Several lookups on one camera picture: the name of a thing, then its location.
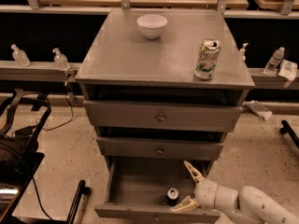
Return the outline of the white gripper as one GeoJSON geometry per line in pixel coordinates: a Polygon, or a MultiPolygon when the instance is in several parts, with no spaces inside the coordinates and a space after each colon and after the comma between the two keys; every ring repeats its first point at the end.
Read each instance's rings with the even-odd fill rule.
{"type": "Polygon", "coordinates": [[[184,213],[202,207],[230,214],[238,208],[239,192],[236,189],[205,179],[188,161],[185,161],[184,165],[195,183],[194,198],[187,196],[179,204],[170,208],[171,213],[184,213]]]}

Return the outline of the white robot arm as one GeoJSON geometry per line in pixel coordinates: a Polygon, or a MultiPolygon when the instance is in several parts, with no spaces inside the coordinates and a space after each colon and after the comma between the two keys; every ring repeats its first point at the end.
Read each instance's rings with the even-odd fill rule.
{"type": "Polygon", "coordinates": [[[223,212],[234,224],[299,224],[299,217],[261,190],[253,186],[230,189],[203,177],[188,161],[184,165],[195,183],[193,197],[185,197],[171,213],[205,208],[223,212]]]}

